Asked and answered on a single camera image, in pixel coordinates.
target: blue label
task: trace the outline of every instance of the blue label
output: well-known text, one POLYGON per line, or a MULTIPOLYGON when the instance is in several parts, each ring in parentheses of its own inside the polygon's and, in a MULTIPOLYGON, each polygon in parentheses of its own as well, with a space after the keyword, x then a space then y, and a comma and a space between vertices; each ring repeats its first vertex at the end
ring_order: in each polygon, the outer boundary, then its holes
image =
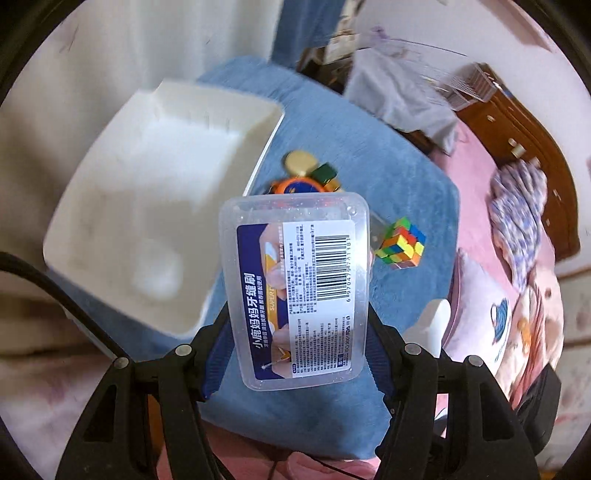
POLYGON ((242 300, 255 377, 273 380, 292 376, 289 343, 281 333, 288 325, 287 289, 281 271, 281 224, 237 228, 242 300))

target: tape measure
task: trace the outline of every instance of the tape measure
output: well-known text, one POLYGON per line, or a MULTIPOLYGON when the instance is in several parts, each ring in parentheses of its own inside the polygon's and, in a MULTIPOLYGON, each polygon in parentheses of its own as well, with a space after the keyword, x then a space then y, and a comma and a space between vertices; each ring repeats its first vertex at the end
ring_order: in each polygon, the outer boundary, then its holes
POLYGON ((273 193, 319 193, 325 191, 320 183, 307 177, 283 180, 274 185, 273 189, 273 193))

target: pink bedsheet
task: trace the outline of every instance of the pink bedsheet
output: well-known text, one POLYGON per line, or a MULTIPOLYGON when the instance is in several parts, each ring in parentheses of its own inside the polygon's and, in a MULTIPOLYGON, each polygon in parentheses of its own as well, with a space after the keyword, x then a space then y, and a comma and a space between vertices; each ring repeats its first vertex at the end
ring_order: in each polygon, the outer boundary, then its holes
MULTIPOLYGON (((332 470, 300 452, 279 452, 268 445, 253 442, 240 435, 204 422, 207 439, 213 453, 222 461, 236 480, 266 480, 273 464, 266 450, 274 450, 273 457, 284 458, 275 465, 273 480, 340 480, 350 478, 332 470)), ((323 463, 357 478, 371 479, 379 467, 377 457, 371 460, 323 460, 323 463)), ((158 461, 158 479, 172 480, 166 449, 158 461)))
MULTIPOLYGON (((511 309, 519 297, 511 284, 511 270, 503 260, 501 251, 492 240, 492 227, 488 214, 491 201, 491 179, 497 166, 476 135, 462 121, 458 123, 458 139, 452 156, 440 150, 431 154, 431 160, 453 181, 460 191, 460 220, 457 247, 463 248, 472 259, 505 291, 511 309)), ((544 234, 538 263, 554 268, 554 249, 544 234)))

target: rubik's cube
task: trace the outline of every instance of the rubik's cube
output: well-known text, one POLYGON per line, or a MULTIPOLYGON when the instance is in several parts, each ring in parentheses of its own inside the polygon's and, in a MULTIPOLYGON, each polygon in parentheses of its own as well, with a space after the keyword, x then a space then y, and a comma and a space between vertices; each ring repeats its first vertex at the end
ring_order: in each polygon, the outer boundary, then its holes
POLYGON ((425 235, 404 217, 388 228, 386 240, 375 254, 396 269, 416 267, 423 256, 425 241, 425 235))

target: drawer knob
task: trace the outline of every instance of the drawer knob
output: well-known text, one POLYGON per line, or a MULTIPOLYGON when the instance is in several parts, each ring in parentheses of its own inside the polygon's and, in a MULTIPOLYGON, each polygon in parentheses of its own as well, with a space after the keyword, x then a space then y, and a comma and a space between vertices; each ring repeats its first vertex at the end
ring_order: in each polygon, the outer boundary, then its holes
POLYGON ((515 158, 521 158, 523 156, 523 154, 525 153, 525 148, 523 145, 521 145, 520 143, 518 143, 515 148, 513 150, 511 150, 511 153, 513 154, 513 156, 515 158))

